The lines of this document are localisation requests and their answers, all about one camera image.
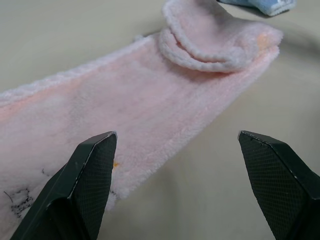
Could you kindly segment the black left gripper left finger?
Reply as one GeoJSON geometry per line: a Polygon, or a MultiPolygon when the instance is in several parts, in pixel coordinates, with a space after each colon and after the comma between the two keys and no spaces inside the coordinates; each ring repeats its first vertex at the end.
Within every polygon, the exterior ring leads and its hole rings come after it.
{"type": "Polygon", "coordinates": [[[10,240],[97,240],[110,194],[117,133],[81,142],[45,184],[10,240]]]}

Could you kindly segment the blue fluffy towel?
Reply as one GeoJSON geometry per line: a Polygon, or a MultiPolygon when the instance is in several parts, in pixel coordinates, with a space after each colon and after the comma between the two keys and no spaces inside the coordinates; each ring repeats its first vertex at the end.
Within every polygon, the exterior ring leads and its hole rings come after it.
{"type": "Polygon", "coordinates": [[[297,0],[217,0],[223,4],[256,8],[266,16],[273,17],[293,9],[297,0]]]}

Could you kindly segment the pink fluffy towel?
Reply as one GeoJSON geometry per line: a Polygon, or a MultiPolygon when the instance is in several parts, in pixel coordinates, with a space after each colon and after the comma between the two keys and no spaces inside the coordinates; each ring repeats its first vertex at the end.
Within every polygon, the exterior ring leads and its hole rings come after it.
{"type": "Polygon", "coordinates": [[[167,0],[161,32],[0,93],[0,238],[82,141],[116,131],[106,209],[198,135],[277,57],[283,33],[216,0],[167,0]]]}

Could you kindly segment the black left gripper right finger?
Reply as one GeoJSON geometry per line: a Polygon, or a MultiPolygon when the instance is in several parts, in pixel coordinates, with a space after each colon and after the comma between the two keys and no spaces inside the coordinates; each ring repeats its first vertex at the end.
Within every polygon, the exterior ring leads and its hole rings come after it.
{"type": "Polygon", "coordinates": [[[242,130],[250,185],[276,240],[320,240],[320,176],[286,143],[242,130]]]}

